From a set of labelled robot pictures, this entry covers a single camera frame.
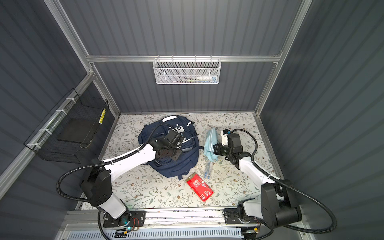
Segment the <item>light teal pencil pouch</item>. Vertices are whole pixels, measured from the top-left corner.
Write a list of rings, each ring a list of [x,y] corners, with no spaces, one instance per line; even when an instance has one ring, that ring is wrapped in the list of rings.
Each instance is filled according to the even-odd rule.
[[[204,145],[204,155],[210,162],[216,162],[218,155],[214,153],[214,145],[218,143],[217,131],[215,128],[210,129],[206,134],[206,140]]]

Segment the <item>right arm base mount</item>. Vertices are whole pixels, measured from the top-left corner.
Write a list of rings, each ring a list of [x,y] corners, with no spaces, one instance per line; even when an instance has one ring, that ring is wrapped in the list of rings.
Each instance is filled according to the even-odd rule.
[[[260,225],[261,222],[255,217],[249,217],[243,213],[242,210],[238,208],[225,208],[222,211],[222,214],[227,225],[236,225],[236,224],[252,224]]]

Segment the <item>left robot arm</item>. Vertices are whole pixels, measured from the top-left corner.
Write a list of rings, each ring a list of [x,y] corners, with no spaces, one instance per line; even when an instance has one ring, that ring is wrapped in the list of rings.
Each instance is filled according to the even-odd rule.
[[[184,140],[184,129],[180,126],[161,123],[150,133],[148,139],[136,149],[118,157],[72,169],[56,183],[58,194],[68,200],[90,203],[99,211],[109,214],[114,220],[120,221],[121,226],[127,225],[132,215],[124,202],[112,190],[112,182],[133,168],[163,157],[177,160]],[[61,189],[62,181],[69,175],[86,170],[86,178],[81,183],[86,198],[70,196]]]

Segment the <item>red paper box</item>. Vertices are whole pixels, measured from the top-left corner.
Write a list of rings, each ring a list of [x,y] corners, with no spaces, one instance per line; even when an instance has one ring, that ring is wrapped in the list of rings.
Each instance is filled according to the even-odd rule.
[[[206,202],[214,193],[211,187],[197,173],[187,177],[186,183],[203,202]]]

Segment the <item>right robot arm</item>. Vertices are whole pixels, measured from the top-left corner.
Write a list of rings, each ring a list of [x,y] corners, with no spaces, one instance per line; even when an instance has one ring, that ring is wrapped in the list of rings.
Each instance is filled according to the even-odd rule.
[[[249,199],[239,203],[238,216],[254,218],[271,231],[284,227],[293,231],[308,234],[327,234],[337,228],[335,214],[323,203],[309,194],[295,188],[287,179],[280,179],[261,167],[255,160],[255,152],[245,152],[239,135],[241,129],[221,132],[222,141],[213,145],[215,155],[223,156],[242,173],[246,174],[260,188],[259,201]],[[296,227],[303,215],[297,195],[301,195],[324,210],[331,219],[331,224],[322,229],[306,229]]]

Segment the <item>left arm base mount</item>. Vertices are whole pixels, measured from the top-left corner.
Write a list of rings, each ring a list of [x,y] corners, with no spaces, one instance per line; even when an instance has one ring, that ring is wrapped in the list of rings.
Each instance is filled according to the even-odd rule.
[[[109,214],[103,217],[104,228],[139,228],[144,225],[146,219],[146,211],[126,211],[117,219],[112,218]]]

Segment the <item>navy blue student backpack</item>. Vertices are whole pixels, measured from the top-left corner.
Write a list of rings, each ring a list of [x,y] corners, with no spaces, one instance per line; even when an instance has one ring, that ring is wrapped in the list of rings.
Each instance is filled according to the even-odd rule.
[[[173,115],[145,125],[138,142],[153,147],[155,158],[147,164],[166,178],[182,180],[199,159],[200,143],[194,122],[183,116]]]

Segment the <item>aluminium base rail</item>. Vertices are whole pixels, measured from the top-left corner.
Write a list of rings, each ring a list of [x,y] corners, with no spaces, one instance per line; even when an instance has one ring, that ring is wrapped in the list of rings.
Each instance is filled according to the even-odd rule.
[[[131,209],[130,211],[146,211],[144,228],[157,227],[242,227],[252,224],[227,225],[222,214],[225,208],[236,207],[194,207],[194,208],[160,208]],[[64,229],[96,229],[98,210],[68,211],[60,230]]]

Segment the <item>clear pack of pens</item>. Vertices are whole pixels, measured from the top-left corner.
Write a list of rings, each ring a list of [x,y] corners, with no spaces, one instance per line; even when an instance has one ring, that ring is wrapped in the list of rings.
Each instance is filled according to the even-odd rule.
[[[212,175],[212,167],[213,167],[213,162],[208,161],[206,163],[206,168],[205,168],[205,173],[204,173],[204,178],[209,180]]]

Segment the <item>floral table mat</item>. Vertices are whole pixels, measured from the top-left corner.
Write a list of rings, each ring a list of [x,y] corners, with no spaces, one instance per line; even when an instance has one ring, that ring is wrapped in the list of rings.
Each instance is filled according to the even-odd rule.
[[[268,173],[275,173],[253,113],[195,113],[186,114],[186,118],[193,122],[201,146],[211,129],[236,130],[243,149],[254,154],[255,161]],[[140,165],[118,177],[112,189],[131,209],[230,207],[260,197],[260,188],[250,176],[224,157],[211,163],[204,151],[181,179],[167,178],[149,165]]]

